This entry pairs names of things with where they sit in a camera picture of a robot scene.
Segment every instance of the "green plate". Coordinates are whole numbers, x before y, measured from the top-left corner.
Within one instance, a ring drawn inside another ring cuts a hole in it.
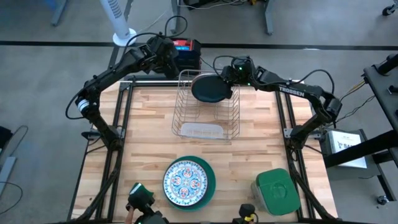
[[[194,212],[194,211],[198,211],[201,208],[203,208],[205,205],[207,205],[207,203],[210,202],[211,198],[213,197],[215,191],[216,191],[216,175],[214,174],[213,169],[210,167],[210,165],[204,161],[202,158],[196,157],[196,156],[183,156],[180,157],[178,159],[176,159],[175,161],[173,161],[171,163],[171,165],[169,165],[169,167],[166,169],[168,170],[170,168],[170,166],[172,166],[174,163],[179,162],[179,161],[192,161],[192,162],[196,162],[199,166],[201,166],[203,168],[203,170],[205,170],[206,175],[207,175],[207,180],[208,180],[208,185],[207,185],[207,190],[205,195],[203,196],[202,199],[200,199],[200,201],[198,201],[196,204],[191,205],[191,206],[179,206],[176,205],[174,203],[172,203],[166,196],[167,200],[169,201],[169,203],[171,205],[173,205],[173,207],[184,211],[184,212]]]

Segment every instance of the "cable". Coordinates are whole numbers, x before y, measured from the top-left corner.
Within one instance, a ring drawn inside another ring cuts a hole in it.
[[[241,1],[241,2],[245,2],[246,0],[235,0],[235,1],[233,1],[233,2],[229,2],[229,3],[217,4],[217,5],[215,5],[215,6],[210,6],[210,7],[200,7],[200,8],[193,7],[193,6],[182,6],[182,5],[180,5],[180,4],[178,4],[177,6],[179,6],[179,7],[189,7],[189,8],[191,8],[191,9],[211,9],[211,8],[213,8],[213,7],[217,7],[217,6],[227,6],[227,5],[236,6],[234,3],[236,3],[236,2],[239,2],[239,1]]]
[[[350,96],[350,94],[352,94],[352,93],[358,91],[360,88],[362,88],[362,86],[365,86],[365,83],[363,83],[362,85],[356,87],[356,88],[355,88],[354,90],[352,90],[352,91],[350,90],[347,94],[345,94],[344,96],[342,96],[342,97],[340,98],[340,102],[343,101],[343,99],[346,98],[347,96]]]
[[[174,19],[174,18],[181,18],[181,19],[183,19],[183,20],[185,21],[184,30],[181,31],[181,32],[179,32],[178,34],[174,34],[174,35],[171,35],[171,36],[167,36],[167,26],[169,25],[169,22],[170,22],[172,19]],[[183,17],[183,16],[172,16],[172,17],[170,17],[169,19],[167,19],[166,24],[164,25],[164,35],[165,35],[167,38],[176,37],[176,36],[179,36],[179,35],[183,34],[187,29],[188,29],[188,21],[187,21],[187,19],[186,19],[185,17]]]
[[[333,80],[333,77],[330,75],[330,73],[324,69],[315,69],[312,72],[308,73],[306,76],[304,76],[304,78],[300,79],[297,82],[292,82],[290,85],[301,83],[302,81],[306,80],[310,75],[314,74],[315,72],[323,72],[328,75],[328,77],[331,81],[331,94],[335,94],[335,81]]]
[[[96,147],[95,149],[92,149],[92,150],[90,150],[90,151],[87,151],[87,152],[86,152],[86,155],[89,154],[89,153],[91,153],[91,152],[97,151],[98,149],[102,149],[102,148],[104,148],[104,147],[105,147],[105,145],[100,146],[100,147]]]
[[[142,28],[141,30],[139,30],[137,33],[139,34],[141,31],[144,31],[144,30],[147,30],[147,29],[149,29],[149,28],[151,28],[153,25],[155,25],[158,21],[159,21],[159,19],[160,18],[162,18],[163,16],[164,16],[164,14],[166,14],[166,12],[168,12],[170,10],[170,8],[168,9],[168,10],[166,10],[166,11],[164,11],[151,25],[149,25],[149,26],[147,26],[147,27],[145,27],[145,28]]]
[[[203,63],[207,64],[210,68],[214,69],[214,67],[211,66],[209,63],[207,63],[202,57],[200,57],[200,60],[201,60]]]
[[[320,153],[320,154],[323,155],[323,153],[322,153],[321,151],[319,151],[318,149],[315,149],[315,148],[312,147],[312,146],[308,146],[308,145],[304,145],[304,146],[307,147],[307,148],[309,148],[309,149],[312,149],[312,150],[314,150],[315,152],[318,152],[318,153]]]
[[[225,1],[225,0],[222,0],[222,2],[229,3],[230,6],[241,6],[241,5],[244,4],[245,1],[241,1],[240,3],[237,3],[237,4],[233,4],[233,2],[228,2],[228,1]]]
[[[9,143],[11,142],[11,140],[13,139],[13,137],[18,133],[18,131],[21,130],[21,128],[26,128],[26,131],[25,131],[24,135],[22,135],[21,139],[20,139],[19,142],[17,143],[17,146],[14,148],[14,150],[12,150],[12,152],[10,153],[9,156],[14,155],[15,150],[17,150],[19,144],[22,142],[22,140],[24,140],[25,135],[27,134],[27,132],[28,132],[28,130],[29,130],[29,127],[26,126],[26,125],[21,125],[21,126],[19,126],[19,127],[16,129],[16,131],[14,132],[14,134],[12,135],[12,137],[10,138]]]
[[[23,194],[24,194],[24,191],[23,191],[23,189],[22,189],[19,185],[14,184],[14,183],[11,183],[11,182],[0,181],[0,184],[11,184],[11,185],[13,185],[13,186],[19,188],[19,190],[21,191],[21,196],[19,196],[18,201],[17,201],[14,205],[12,205],[11,207],[9,207],[9,208],[5,209],[4,211],[0,212],[0,215],[2,215],[2,214],[4,214],[4,213],[8,212],[10,209],[14,208],[14,207],[21,201],[22,196],[23,196]]]
[[[336,123],[338,123],[338,122],[340,122],[341,120],[346,119],[346,118],[348,118],[348,117],[354,115],[354,114],[355,114],[359,109],[361,109],[366,103],[369,103],[370,101],[372,101],[372,100],[374,99],[374,97],[375,97],[375,96],[369,97],[361,106],[358,106],[358,107],[354,108],[351,112],[346,113],[342,118],[338,119],[338,120],[336,121]]]
[[[254,212],[254,215],[256,216],[256,224],[259,224],[259,216],[257,215],[256,212]]]
[[[119,128],[119,127],[120,127],[120,128],[123,128],[123,126],[117,125],[117,126],[116,126],[116,129]],[[122,137],[122,133],[123,133],[123,130],[121,130],[120,135],[119,135],[119,138]],[[96,143],[98,140],[100,140],[100,138],[101,138],[101,137],[99,137],[97,140],[95,140],[95,142],[89,144],[88,146],[92,146],[94,143]],[[98,149],[102,149],[102,148],[104,148],[104,147],[105,147],[105,145],[102,145],[102,146],[100,146],[100,147],[96,147],[95,149],[92,149],[92,150],[90,150],[90,151],[87,151],[87,152],[86,152],[86,155],[89,154],[89,153],[91,153],[91,152],[93,152],[93,151],[97,151]]]
[[[94,145],[94,144],[97,143],[100,139],[101,139],[101,137],[98,137],[98,139],[95,139],[95,141],[94,141],[93,143],[90,143],[90,144],[88,144],[87,146],[92,146],[92,145]]]
[[[234,57],[234,56],[230,56],[230,55],[220,55],[220,56],[215,57],[214,60],[213,60],[213,66],[211,66],[211,67],[212,67],[212,69],[215,71],[215,73],[216,73],[219,77],[221,77],[221,75],[217,72],[217,70],[221,70],[221,69],[218,69],[218,68],[215,69],[215,67],[216,67],[216,60],[219,59],[219,58],[223,58],[223,57],[232,58],[232,59],[234,59],[234,60],[248,60],[247,58],[238,58],[238,57]]]
[[[70,105],[72,104],[73,100],[75,100],[75,98],[76,98],[82,91],[83,91],[83,89],[81,89],[78,93],[76,93],[75,96],[73,96],[72,99],[69,101],[68,106],[67,106],[67,108],[65,109],[65,116],[66,116],[68,119],[83,119],[83,118],[84,118],[83,116],[77,117],[77,118],[71,118],[71,117],[69,117],[69,115],[68,115],[68,111],[69,111]]]

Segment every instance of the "white label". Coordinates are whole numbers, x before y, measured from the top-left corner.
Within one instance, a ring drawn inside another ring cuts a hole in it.
[[[291,89],[285,88],[285,87],[279,87],[279,90],[282,92],[285,92],[285,93],[292,94],[292,95],[304,97],[304,93],[297,91],[297,90],[291,90]]]
[[[136,192],[138,190],[138,188],[141,187],[141,183],[138,183],[136,187],[134,187],[131,191],[130,194],[134,194],[134,192]]]

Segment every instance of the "green plastic box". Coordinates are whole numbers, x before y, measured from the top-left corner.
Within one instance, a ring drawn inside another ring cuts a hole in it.
[[[300,208],[300,197],[290,175],[284,169],[273,169],[259,174],[251,184],[259,210],[271,215],[285,215]]]

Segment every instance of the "container lid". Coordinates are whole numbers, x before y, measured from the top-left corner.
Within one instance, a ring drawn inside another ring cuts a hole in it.
[[[271,215],[285,215],[300,208],[300,197],[286,170],[263,172],[257,176],[256,185]]]

